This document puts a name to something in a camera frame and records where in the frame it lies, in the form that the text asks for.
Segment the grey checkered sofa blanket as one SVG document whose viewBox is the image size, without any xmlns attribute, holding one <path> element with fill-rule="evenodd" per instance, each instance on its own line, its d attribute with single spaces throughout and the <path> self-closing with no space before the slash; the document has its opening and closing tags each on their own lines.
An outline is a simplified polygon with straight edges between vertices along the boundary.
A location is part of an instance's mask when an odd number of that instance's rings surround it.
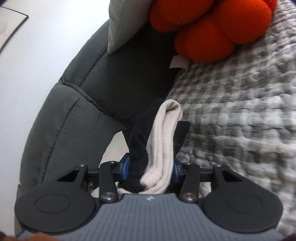
<svg viewBox="0 0 296 241">
<path fill-rule="evenodd" d="M 193 64 L 168 94 L 191 124 L 178 154 L 203 168 L 230 166 L 283 203 L 277 230 L 295 232 L 295 4 L 278 1 L 258 41 L 229 58 Z"/>
</svg>

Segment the beige and black fleece garment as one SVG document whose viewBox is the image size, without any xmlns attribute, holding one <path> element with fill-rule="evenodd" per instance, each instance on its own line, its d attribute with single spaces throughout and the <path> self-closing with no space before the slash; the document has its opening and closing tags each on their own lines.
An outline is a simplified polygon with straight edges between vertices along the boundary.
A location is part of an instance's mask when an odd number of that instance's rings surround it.
<svg viewBox="0 0 296 241">
<path fill-rule="evenodd" d="M 148 164 L 140 178 L 144 191 L 139 194 L 163 194 L 168 188 L 174 165 L 173 137 L 182 116 L 181 106 L 177 101 L 169 99 L 160 105 L 145 147 Z M 127 150 L 123 132 L 117 132 L 107 146 L 100 165 L 107 162 L 107 158 L 119 161 L 120 154 L 122 157 L 123 151 Z"/>
</svg>

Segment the white pillow with text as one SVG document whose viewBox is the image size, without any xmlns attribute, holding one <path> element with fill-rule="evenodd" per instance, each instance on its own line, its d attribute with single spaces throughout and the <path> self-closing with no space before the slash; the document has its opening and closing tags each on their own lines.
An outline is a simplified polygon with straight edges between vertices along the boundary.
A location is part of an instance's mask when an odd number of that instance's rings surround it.
<svg viewBox="0 0 296 241">
<path fill-rule="evenodd" d="M 147 22 L 152 0 L 112 0 L 109 3 L 107 53 L 127 43 Z"/>
</svg>

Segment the dark grey sofa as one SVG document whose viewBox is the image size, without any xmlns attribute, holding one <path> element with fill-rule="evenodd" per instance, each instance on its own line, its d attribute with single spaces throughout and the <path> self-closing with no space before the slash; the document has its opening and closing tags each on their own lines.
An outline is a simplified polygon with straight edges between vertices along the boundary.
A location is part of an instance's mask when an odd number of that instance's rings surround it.
<svg viewBox="0 0 296 241">
<path fill-rule="evenodd" d="M 15 203 L 20 240 L 181 240 L 186 212 L 196 210 L 173 193 L 173 173 L 165 193 L 139 194 L 147 140 L 177 74 L 170 68 L 176 34 L 146 23 L 108 54 L 108 30 L 106 22 L 72 60 L 29 133 Z M 178 121 L 174 159 L 189 128 L 189 122 Z M 120 131 L 130 165 L 126 180 L 116 182 L 119 201 L 101 203 L 98 188 L 86 190 L 82 171 L 74 182 L 58 181 L 79 164 L 99 167 Z"/>
</svg>

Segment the orange flower-shaped cushion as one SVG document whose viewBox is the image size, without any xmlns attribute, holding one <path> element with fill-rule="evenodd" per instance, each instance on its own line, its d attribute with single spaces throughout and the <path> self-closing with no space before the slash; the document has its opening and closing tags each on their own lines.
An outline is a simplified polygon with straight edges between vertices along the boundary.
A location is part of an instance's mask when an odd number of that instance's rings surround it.
<svg viewBox="0 0 296 241">
<path fill-rule="evenodd" d="M 178 55 L 208 64 L 263 36 L 277 5 L 263 0 L 153 1 L 149 20 L 157 31 L 176 32 Z"/>
</svg>

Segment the framed wall picture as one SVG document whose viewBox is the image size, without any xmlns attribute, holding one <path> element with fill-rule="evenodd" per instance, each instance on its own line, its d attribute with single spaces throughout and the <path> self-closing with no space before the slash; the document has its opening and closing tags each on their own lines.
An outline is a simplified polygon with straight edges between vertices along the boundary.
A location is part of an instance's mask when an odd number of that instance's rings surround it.
<svg viewBox="0 0 296 241">
<path fill-rule="evenodd" d="M 3 51 L 8 41 L 16 33 L 16 31 L 26 22 L 28 15 L 16 11 L 14 9 L 1 6 L 0 19 L 0 52 Z"/>
</svg>

